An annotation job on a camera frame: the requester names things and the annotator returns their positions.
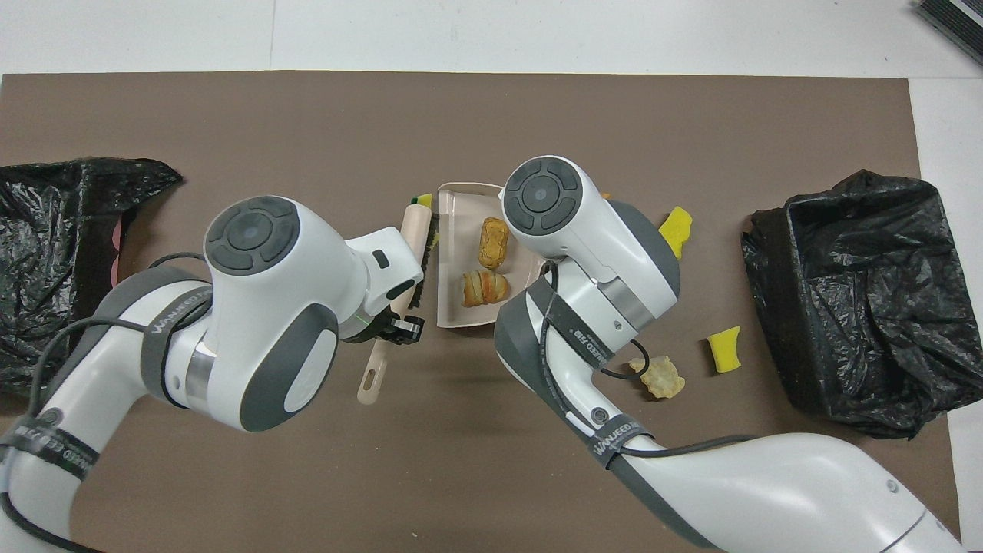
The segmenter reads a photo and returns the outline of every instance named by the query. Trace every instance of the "bread roll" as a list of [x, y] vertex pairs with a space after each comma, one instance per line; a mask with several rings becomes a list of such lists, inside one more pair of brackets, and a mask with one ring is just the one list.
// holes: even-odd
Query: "bread roll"
[[478, 263], [485, 269], [497, 269], [505, 261], [508, 248], [508, 225], [500, 218], [488, 217], [482, 223], [478, 244]]
[[464, 307], [495, 303], [508, 297], [508, 280], [491, 271], [470, 271], [462, 275]]
[[[645, 368], [645, 361], [636, 357], [628, 361], [628, 366], [636, 373], [641, 372]], [[653, 357], [649, 362], [649, 370], [639, 380], [656, 398], [672, 398], [686, 386], [686, 379], [679, 376], [678, 369], [665, 355]]]

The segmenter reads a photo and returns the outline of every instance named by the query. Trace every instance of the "black strap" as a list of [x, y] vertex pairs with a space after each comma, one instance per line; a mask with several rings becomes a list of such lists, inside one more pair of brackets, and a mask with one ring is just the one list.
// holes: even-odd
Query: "black strap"
[[628, 440], [643, 435], [651, 436], [642, 423], [624, 413], [617, 414], [591, 436], [588, 449], [594, 459], [607, 469]]
[[206, 309], [210, 303], [211, 286], [195, 288], [172, 301], [144, 330], [144, 342], [140, 351], [140, 372], [144, 385], [152, 396], [169, 401], [182, 409], [187, 407], [171, 398], [164, 383], [167, 350], [178, 325], [199, 309]]
[[549, 324], [581, 359], [595, 370], [601, 370], [611, 361], [614, 352], [597, 337], [591, 327], [549, 286], [545, 279], [536, 280], [527, 291], [540, 311], [546, 313], [549, 306], [549, 312], [546, 313]]
[[72, 434], [50, 422], [22, 415], [0, 438], [0, 446], [9, 446], [64, 469], [79, 480], [99, 460], [99, 452]]

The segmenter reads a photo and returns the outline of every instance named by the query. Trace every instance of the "black cable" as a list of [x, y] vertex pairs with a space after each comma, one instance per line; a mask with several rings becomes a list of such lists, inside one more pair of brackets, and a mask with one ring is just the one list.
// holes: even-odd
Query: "black cable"
[[[61, 340], [67, 338], [74, 332], [80, 329], [87, 329], [88, 327], [95, 327], [98, 325], [109, 325], [114, 327], [123, 327], [137, 332], [143, 332], [145, 329], [144, 325], [139, 325], [131, 321], [124, 319], [118, 319], [116, 317], [86, 317], [84, 319], [79, 319], [78, 321], [69, 324], [64, 329], [58, 331], [58, 334], [48, 342], [48, 345], [41, 351], [41, 354], [37, 357], [37, 362], [34, 363], [33, 376], [30, 382], [30, 400], [28, 403], [28, 414], [33, 417], [37, 417], [41, 413], [41, 408], [44, 405], [41, 403], [41, 380], [44, 378], [44, 366], [47, 364], [48, 357], [51, 356], [51, 352], [54, 348], [58, 346]], [[67, 370], [69, 373], [74, 369], [70, 367]]]
[[148, 269], [153, 269], [154, 267], [156, 267], [156, 266], [158, 266], [158, 265], [160, 265], [162, 263], [171, 261], [172, 259], [182, 259], [182, 258], [193, 258], [193, 259], [197, 259], [199, 261], [204, 261], [204, 256], [202, 254], [200, 254], [200, 253], [197, 253], [197, 252], [177, 252], [177, 253], [173, 253], [173, 254], [167, 254], [166, 256], [157, 259], [156, 261], [154, 261], [153, 263], [151, 263], [147, 268]]
[[[580, 411], [578, 411], [575, 408], [572, 408], [569, 402], [566, 401], [566, 398], [563, 397], [563, 393], [556, 388], [555, 380], [552, 378], [552, 375], [549, 373], [549, 366], [547, 364], [547, 331], [549, 329], [548, 317], [549, 317], [549, 308], [552, 306], [552, 300], [556, 296], [556, 289], [558, 286], [557, 281], [559, 279], [559, 268], [557, 267], [555, 262], [547, 261], [543, 265], [541, 275], [545, 275], [547, 271], [549, 271], [549, 275], [551, 276], [549, 287], [551, 287], [553, 290], [553, 296], [551, 296], [549, 299], [549, 303], [547, 304], [547, 309], [543, 313], [543, 323], [540, 326], [540, 365], [543, 368], [543, 375], [547, 382], [547, 388], [549, 388], [549, 391], [552, 394], [553, 399], [555, 399], [556, 402], [559, 403], [561, 408], [563, 408], [567, 412], [572, 412], [578, 419], [580, 419], [581, 422], [584, 423], [584, 425], [587, 428], [592, 428], [593, 425], [591, 424], [591, 422], [588, 421], [587, 418], [580, 413]], [[649, 370], [651, 359], [649, 358], [649, 352], [645, 350], [645, 347], [643, 347], [641, 343], [639, 343], [635, 339], [633, 339], [631, 342], [634, 343], [635, 346], [638, 347], [638, 350], [642, 352], [642, 357], [645, 359], [645, 367], [643, 367], [641, 371], [633, 375], [618, 374], [612, 371], [608, 371], [608, 369], [605, 368], [602, 368], [601, 372], [605, 373], [608, 376], [612, 376], [614, 378], [619, 378], [622, 380], [641, 378], [642, 375]], [[632, 457], [637, 457], [641, 459], [657, 459], [657, 458], [666, 458], [666, 457], [673, 457], [678, 455], [707, 451], [714, 448], [719, 448], [721, 446], [728, 446], [731, 444], [747, 442], [748, 440], [754, 440], [756, 438], [757, 436], [737, 434], [732, 436], [721, 436], [719, 438], [706, 440], [704, 442], [698, 442], [696, 444], [690, 444], [688, 446], [680, 446], [678, 448], [668, 448], [668, 449], [657, 450], [657, 451], [634, 450], [631, 448], [622, 447], [620, 450], [618, 450], [618, 453], [620, 455], [630, 455]]]
[[173, 332], [176, 333], [178, 331], [183, 331], [187, 329], [189, 326], [193, 325], [194, 323], [197, 323], [201, 317], [204, 317], [204, 315], [208, 313], [209, 309], [211, 309], [211, 298], [209, 298], [208, 301], [206, 301], [205, 303], [199, 305], [194, 310], [192, 310], [192, 312], [186, 315], [184, 319], [181, 320], [180, 323], [174, 325]]
[[713, 448], [719, 448], [720, 446], [729, 446], [730, 444], [739, 444], [741, 442], [747, 442], [748, 440], [754, 440], [755, 438], [757, 438], [757, 436], [737, 434], [734, 436], [722, 436], [720, 438], [714, 438], [713, 440], [698, 442], [696, 444], [690, 444], [688, 446], [669, 448], [667, 450], [651, 451], [651, 450], [633, 450], [630, 448], [621, 448], [620, 453], [623, 455], [630, 455], [632, 457], [639, 457], [642, 459], [656, 459], [661, 457], [672, 457], [677, 455], [702, 452], [706, 450], [711, 450]]
[[642, 347], [642, 344], [639, 343], [637, 339], [633, 338], [631, 342], [634, 343], [635, 347], [637, 347], [638, 350], [642, 352], [642, 358], [645, 359], [645, 366], [642, 367], [642, 370], [638, 371], [637, 373], [632, 372], [630, 374], [621, 374], [621, 373], [615, 373], [614, 371], [609, 371], [608, 369], [601, 367], [601, 372], [605, 373], [608, 376], [619, 378], [621, 380], [638, 380], [642, 378], [642, 375], [649, 372], [649, 362], [651, 361], [651, 359], [649, 358], [649, 352], [646, 351], [644, 347]]
[[[51, 356], [51, 352], [58, 344], [72, 333], [75, 333], [82, 329], [87, 329], [89, 327], [95, 327], [99, 325], [109, 325], [113, 327], [123, 327], [137, 332], [143, 332], [145, 330], [144, 325], [134, 323], [132, 321], [127, 321], [125, 319], [118, 319], [116, 317], [87, 317], [85, 319], [79, 319], [78, 321], [69, 324], [67, 327], [58, 331], [58, 334], [48, 342], [48, 345], [41, 351], [41, 354], [37, 357], [37, 362], [34, 363], [33, 375], [30, 384], [30, 400], [28, 403], [28, 414], [32, 417], [37, 417], [44, 404], [47, 403], [47, 399], [50, 399], [51, 394], [54, 391], [49, 391], [48, 398], [44, 402], [41, 401], [41, 380], [43, 379], [44, 368], [47, 364], [48, 357]], [[62, 371], [68, 371], [68, 374], [74, 370], [72, 367], [62, 367], [58, 374]], [[65, 382], [65, 379], [59, 379], [60, 382]], [[4, 514], [16, 524], [20, 529], [28, 533], [29, 535], [36, 537], [37, 539], [50, 543], [56, 547], [60, 547], [67, 551], [73, 553], [102, 553], [98, 549], [92, 549], [86, 547], [81, 543], [77, 543], [70, 539], [65, 539], [60, 535], [51, 533], [44, 528], [38, 526], [37, 524], [29, 521], [20, 511], [14, 507], [14, 504], [10, 500], [10, 494], [8, 492], [0, 493], [0, 507], [3, 508]]]
[[71, 551], [72, 553], [103, 553], [98, 549], [85, 547], [81, 543], [76, 543], [75, 541], [65, 539], [58, 534], [51, 533], [37, 524], [27, 520], [24, 515], [22, 515], [21, 512], [14, 507], [14, 504], [11, 503], [10, 494], [7, 492], [0, 493], [0, 507], [3, 508], [4, 514], [6, 514], [7, 517], [20, 529], [41, 541], [50, 543], [55, 547], [61, 547], [62, 549]]

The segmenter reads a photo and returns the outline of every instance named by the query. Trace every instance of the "wooden handle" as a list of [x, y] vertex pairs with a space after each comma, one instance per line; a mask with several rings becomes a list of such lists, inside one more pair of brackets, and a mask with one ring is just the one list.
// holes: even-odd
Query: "wooden handle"
[[[424, 250], [427, 247], [427, 234], [430, 232], [430, 221], [433, 214], [430, 208], [416, 204], [407, 206], [403, 213], [403, 224], [399, 232], [403, 235], [406, 243], [410, 245], [410, 249], [413, 250], [417, 263], [420, 263], [424, 257]], [[410, 300], [413, 299], [415, 288], [415, 286], [411, 287], [392, 300], [389, 308], [392, 309], [393, 313], [400, 317], [406, 314]], [[382, 339], [377, 339], [373, 345], [372, 354], [369, 355], [369, 363], [362, 375], [362, 384], [359, 385], [359, 391], [356, 394], [362, 404], [371, 405], [378, 399], [378, 391], [382, 386], [382, 377], [385, 375], [385, 367], [388, 364], [386, 357], [391, 346], [391, 343]]]

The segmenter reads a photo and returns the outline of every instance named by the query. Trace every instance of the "croissant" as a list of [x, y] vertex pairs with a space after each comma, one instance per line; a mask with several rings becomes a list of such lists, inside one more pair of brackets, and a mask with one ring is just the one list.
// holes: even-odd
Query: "croissant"
[[476, 307], [495, 303], [508, 296], [508, 280], [491, 271], [470, 271], [462, 275], [464, 281], [464, 307]]

